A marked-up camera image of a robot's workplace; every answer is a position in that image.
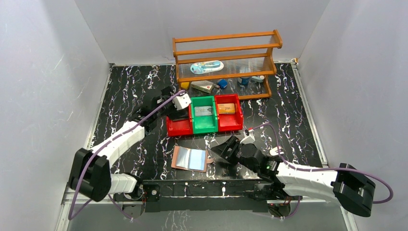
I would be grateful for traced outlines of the pink leather card holder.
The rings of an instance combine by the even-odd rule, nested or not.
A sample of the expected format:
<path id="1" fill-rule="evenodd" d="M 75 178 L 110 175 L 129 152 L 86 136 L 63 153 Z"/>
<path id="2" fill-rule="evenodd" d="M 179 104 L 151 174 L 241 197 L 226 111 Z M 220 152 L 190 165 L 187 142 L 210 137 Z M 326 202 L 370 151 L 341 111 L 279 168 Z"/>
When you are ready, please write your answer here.
<path id="1" fill-rule="evenodd" d="M 207 150 L 175 146 L 171 167 L 175 169 L 206 172 L 207 165 L 214 162 Z"/>

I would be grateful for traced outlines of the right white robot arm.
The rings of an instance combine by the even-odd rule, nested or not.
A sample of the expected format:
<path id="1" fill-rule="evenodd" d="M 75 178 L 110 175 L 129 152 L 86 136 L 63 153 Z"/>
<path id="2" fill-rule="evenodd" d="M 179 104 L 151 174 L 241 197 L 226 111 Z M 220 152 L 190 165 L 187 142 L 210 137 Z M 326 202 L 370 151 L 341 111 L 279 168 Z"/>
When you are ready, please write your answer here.
<path id="1" fill-rule="evenodd" d="M 250 195 L 257 200 L 285 200 L 310 197 L 340 205 L 346 211 L 370 217 L 376 185 L 353 166 L 342 163 L 338 170 L 284 162 L 273 148 L 264 154 L 252 143 L 252 134 L 243 140 L 231 136 L 211 148 L 231 165 L 241 164 L 264 183 L 258 183 Z"/>

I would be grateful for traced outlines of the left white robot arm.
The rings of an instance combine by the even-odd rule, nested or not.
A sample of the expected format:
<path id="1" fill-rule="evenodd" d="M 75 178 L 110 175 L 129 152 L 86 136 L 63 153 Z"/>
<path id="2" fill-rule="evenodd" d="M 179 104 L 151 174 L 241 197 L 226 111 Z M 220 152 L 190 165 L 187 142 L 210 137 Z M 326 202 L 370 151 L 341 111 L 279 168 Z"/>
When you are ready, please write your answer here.
<path id="1" fill-rule="evenodd" d="M 74 198 L 83 195 L 99 202 L 108 195 L 125 193 L 139 200 L 144 193 L 142 180 L 131 173 L 113 174 L 111 168 L 133 145 L 142 141 L 164 116 L 178 118 L 188 112 L 191 99 L 185 90 L 162 89 L 145 106 L 136 108 L 123 126 L 101 143 L 76 151 L 68 186 Z"/>

